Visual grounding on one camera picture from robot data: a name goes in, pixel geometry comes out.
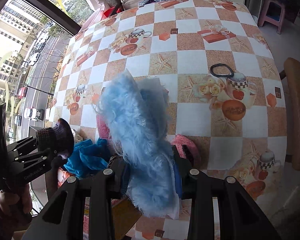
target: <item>metal rivet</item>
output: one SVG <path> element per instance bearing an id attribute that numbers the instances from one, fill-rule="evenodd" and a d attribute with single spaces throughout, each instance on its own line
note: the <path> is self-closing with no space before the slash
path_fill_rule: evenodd
<path id="1" fill-rule="evenodd" d="M 190 170 L 190 174 L 191 175 L 198 175 L 199 174 L 199 171 L 197 169 L 191 169 Z"/>
<path id="2" fill-rule="evenodd" d="M 110 175 L 112 173 L 112 170 L 111 169 L 105 169 L 104 171 L 103 171 L 103 174 L 104 175 Z"/>
<path id="3" fill-rule="evenodd" d="M 227 177 L 227 182 L 229 183 L 235 183 L 235 178 L 232 176 Z"/>
<path id="4" fill-rule="evenodd" d="M 76 177 L 75 177 L 75 176 L 71 176 L 71 177 L 69 177 L 69 178 L 67 179 L 67 182 L 73 183 L 73 182 L 75 182 L 75 180 L 76 180 Z"/>

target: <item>street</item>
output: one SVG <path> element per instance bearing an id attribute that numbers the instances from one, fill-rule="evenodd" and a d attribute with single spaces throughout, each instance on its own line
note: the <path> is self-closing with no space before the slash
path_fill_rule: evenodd
<path id="1" fill-rule="evenodd" d="M 50 87 L 52 84 L 52 77 L 57 68 L 57 62 L 59 62 L 61 58 L 61 54 L 64 52 L 65 47 L 68 45 L 70 38 L 65 37 L 50 37 L 47 40 L 47 43 L 40 53 L 40 57 L 37 63 L 33 66 L 35 70 L 32 74 L 32 78 L 29 82 L 29 86 L 38 88 L 40 90 L 50 92 Z M 26 98 L 25 98 L 25 106 L 26 108 L 37 108 L 46 110 L 48 102 L 48 94 L 37 91 L 32 88 L 28 88 Z M 25 138 L 29 135 L 29 126 L 44 126 L 43 121 L 31 121 L 24 118 L 22 112 L 22 121 L 21 121 L 21 137 Z"/>

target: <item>table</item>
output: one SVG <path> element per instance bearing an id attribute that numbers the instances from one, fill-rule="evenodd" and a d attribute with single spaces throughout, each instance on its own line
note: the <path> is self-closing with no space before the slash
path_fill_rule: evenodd
<path id="1" fill-rule="evenodd" d="M 232 78 L 209 73 L 216 63 Z M 74 36 L 54 93 L 50 125 L 64 118 L 95 141 L 95 104 L 113 77 L 158 77 L 169 91 L 168 140 L 182 134 L 201 154 L 200 170 L 228 175 L 267 213 L 286 154 L 283 88 L 270 49 L 247 8 L 222 0 L 172 0 L 133 8 Z M 224 68 L 216 73 L 226 73 Z M 180 219 L 142 217 L 128 233 L 137 239 L 187 237 L 191 201 Z M 219 225 L 215 221 L 216 236 Z"/>

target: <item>stool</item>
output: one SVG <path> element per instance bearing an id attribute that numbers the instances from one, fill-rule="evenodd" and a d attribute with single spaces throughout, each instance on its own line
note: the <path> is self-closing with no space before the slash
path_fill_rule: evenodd
<path id="1" fill-rule="evenodd" d="M 279 21 L 276 21 L 276 20 L 270 18 L 269 16 L 267 16 L 268 8 L 269 8 L 269 5 L 271 2 L 277 4 L 281 7 L 281 14 L 280 14 Z M 261 11 L 261 15 L 259 17 L 258 25 L 262 27 L 265 21 L 270 22 L 270 23 L 278 26 L 277 33 L 281 34 L 281 27 L 283 24 L 284 14 L 285 14 L 284 4 L 279 3 L 277 0 L 265 0 L 262 11 Z"/>

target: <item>red car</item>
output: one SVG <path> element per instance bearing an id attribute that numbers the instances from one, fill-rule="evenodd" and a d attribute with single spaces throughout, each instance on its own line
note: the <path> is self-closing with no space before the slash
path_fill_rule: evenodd
<path id="1" fill-rule="evenodd" d="M 22 99 L 22 98 L 26 97 L 27 91 L 28 91 L 27 87 L 20 88 L 17 97 L 19 99 Z"/>

